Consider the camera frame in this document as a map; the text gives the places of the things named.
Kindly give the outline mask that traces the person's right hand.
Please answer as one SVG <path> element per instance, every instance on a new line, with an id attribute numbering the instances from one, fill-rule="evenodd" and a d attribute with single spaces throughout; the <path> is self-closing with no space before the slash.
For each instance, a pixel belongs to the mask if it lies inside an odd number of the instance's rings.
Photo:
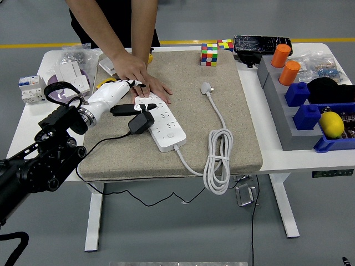
<path id="1" fill-rule="evenodd" d="M 145 63 L 128 53 L 125 49 L 112 55 L 110 57 L 118 77 L 122 80 L 136 80 L 143 84 L 145 87 L 135 88 L 137 96 L 148 97 L 150 95 L 150 87 L 148 82 L 148 72 Z"/>

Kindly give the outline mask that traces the person's left hand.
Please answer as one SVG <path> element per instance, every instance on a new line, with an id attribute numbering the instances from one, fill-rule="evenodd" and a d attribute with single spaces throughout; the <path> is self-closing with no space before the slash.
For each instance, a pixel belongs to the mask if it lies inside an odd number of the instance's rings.
<path id="1" fill-rule="evenodd" d="M 147 74 L 145 77 L 147 92 L 144 96 L 147 98 L 150 93 L 157 95 L 166 104 L 171 104 L 170 95 L 173 91 L 159 79 Z"/>

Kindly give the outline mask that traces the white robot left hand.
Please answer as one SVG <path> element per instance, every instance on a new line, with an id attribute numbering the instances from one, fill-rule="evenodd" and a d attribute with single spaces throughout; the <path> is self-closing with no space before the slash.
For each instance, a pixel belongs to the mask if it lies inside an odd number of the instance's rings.
<path id="1" fill-rule="evenodd" d="M 102 114 L 110 112 L 113 116 L 131 116 L 157 108 L 156 104 L 123 104 L 118 102 L 134 86 L 145 87 L 137 80 L 119 80 L 103 84 L 79 109 L 87 120 L 98 121 Z"/>

